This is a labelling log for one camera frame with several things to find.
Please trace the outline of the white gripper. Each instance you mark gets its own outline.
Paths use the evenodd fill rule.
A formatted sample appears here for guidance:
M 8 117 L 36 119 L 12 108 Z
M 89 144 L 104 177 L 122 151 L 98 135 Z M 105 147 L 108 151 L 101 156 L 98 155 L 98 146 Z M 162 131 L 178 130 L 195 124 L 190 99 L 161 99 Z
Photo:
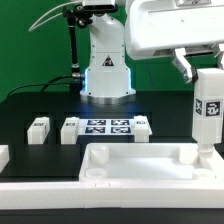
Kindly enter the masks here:
M 224 0 L 129 0 L 126 13 L 126 51 L 132 59 L 164 57 L 174 49 L 172 64 L 186 83 L 195 83 L 197 69 L 184 48 L 217 44 L 213 53 L 224 69 Z

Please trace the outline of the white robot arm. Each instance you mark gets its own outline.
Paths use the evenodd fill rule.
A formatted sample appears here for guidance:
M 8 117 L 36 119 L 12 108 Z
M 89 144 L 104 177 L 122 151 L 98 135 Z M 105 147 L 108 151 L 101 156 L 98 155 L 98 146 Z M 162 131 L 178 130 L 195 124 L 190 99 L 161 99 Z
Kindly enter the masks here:
M 224 0 L 83 0 L 92 15 L 90 64 L 81 98 L 101 104 L 135 95 L 127 56 L 170 57 L 187 82 L 187 55 L 224 53 Z

